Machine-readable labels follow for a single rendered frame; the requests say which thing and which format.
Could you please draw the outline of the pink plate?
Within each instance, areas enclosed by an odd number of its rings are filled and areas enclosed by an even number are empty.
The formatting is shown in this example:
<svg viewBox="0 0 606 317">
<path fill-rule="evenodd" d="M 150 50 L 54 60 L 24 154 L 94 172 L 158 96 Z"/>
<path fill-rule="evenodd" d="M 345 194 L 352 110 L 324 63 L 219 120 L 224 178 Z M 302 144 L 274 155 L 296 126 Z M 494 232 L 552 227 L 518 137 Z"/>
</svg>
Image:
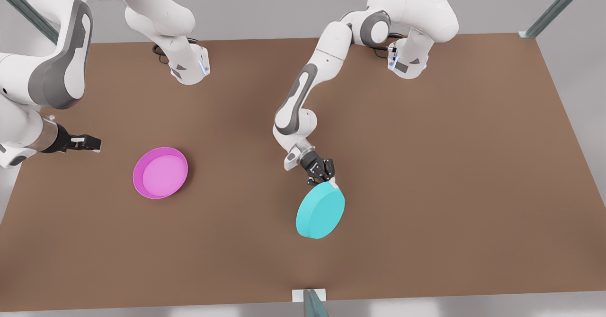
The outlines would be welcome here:
<svg viewBox="0 0 606 317">
<path fill-rule="evenodd" d="M 175 194 L 187 176 L 186 157 L 178 149 L 161 147 L 148 151 L 136 162 L 132 179 L 140 195 L 162 199 Z"/>
</svg>

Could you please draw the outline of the silver frame post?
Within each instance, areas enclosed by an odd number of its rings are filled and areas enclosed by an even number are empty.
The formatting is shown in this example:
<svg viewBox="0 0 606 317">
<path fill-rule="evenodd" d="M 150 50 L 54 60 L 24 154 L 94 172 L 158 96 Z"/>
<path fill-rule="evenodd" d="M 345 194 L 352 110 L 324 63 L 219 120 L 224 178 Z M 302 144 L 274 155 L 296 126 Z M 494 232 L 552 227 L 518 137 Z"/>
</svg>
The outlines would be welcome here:
<svg viewBox="0 0 606 317">
<path fill-rule="evenodd" d="M 326 289 L 292 290 L 292 302 L 303 302 L 303 317 L 330 317 L 324 306 Z"/>
<path fill-rule="evenodd" d="M 526 31 L 518 32 L 520 39 L 536 39 L 573 0 L 555 0 Z"/>
<path fill-rule="evenodd" d="M 58 31 L 26 0 L 6 0 L 17 12 L 26 18 L 39 32 L 54 45 L 58 43 Z"/>
</svg>

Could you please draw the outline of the blue plate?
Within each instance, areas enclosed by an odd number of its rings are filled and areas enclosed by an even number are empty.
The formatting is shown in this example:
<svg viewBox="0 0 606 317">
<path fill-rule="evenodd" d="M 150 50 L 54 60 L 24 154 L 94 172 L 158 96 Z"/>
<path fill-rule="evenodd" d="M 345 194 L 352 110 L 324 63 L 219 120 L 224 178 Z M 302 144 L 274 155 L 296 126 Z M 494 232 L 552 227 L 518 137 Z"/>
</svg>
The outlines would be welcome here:
<svg viewBox="0 0 606 317">
<path fill-rule="evenodd" d="M 340 188 L 330 181 L 316 185 L 302 200 L 296 216 L 296 230 L 306 238 L 320 239 L 339 224 L 346 206 Z"/>
</svg>

